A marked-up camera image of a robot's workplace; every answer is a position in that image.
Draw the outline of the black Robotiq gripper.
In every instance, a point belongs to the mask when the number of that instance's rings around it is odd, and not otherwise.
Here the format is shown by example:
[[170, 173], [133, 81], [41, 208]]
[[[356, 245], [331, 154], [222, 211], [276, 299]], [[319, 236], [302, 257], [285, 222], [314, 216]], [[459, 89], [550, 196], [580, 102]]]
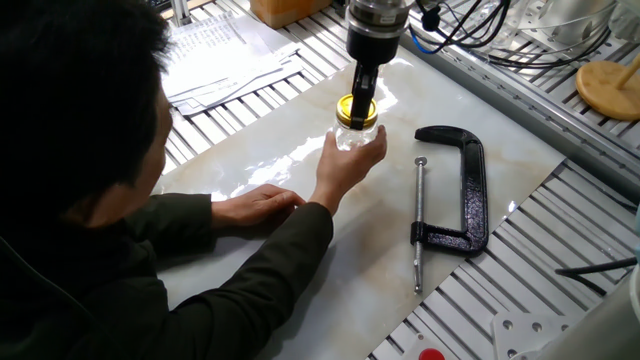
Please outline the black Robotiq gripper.
[[399, 41], [400, 37], [381, 39], [348, 30], [346, 50], [357, 61], [351, 90], [350, 129], [364, 129], [378, 78], [378, 67], [374, 65], [390, 62], [396, 56]]

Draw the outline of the person's right hand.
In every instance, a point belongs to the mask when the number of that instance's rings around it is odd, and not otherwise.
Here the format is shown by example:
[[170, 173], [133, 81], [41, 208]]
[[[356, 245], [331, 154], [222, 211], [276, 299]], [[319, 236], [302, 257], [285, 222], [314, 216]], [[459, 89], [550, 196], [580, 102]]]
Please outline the person's right hand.
[[373, 141], [348, 151], [339, 150], [333, 132], [327, 132], [316, 171], [315, 189], [309, 198], [335, 215], [347, 192], [361, 182], [387, 153], [387, 132], [380, 126]]

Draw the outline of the person's left hand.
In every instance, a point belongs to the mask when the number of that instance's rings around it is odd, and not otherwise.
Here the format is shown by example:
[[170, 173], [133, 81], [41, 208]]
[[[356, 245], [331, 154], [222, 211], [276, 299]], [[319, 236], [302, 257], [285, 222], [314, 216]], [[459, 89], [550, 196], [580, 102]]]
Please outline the person's left hand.
[[294, 191], [265, 184], [240, 196], [212, 202], [212, 227], [219, 230], [256, 226], [278, 217], [286, 218], [304, 204]]

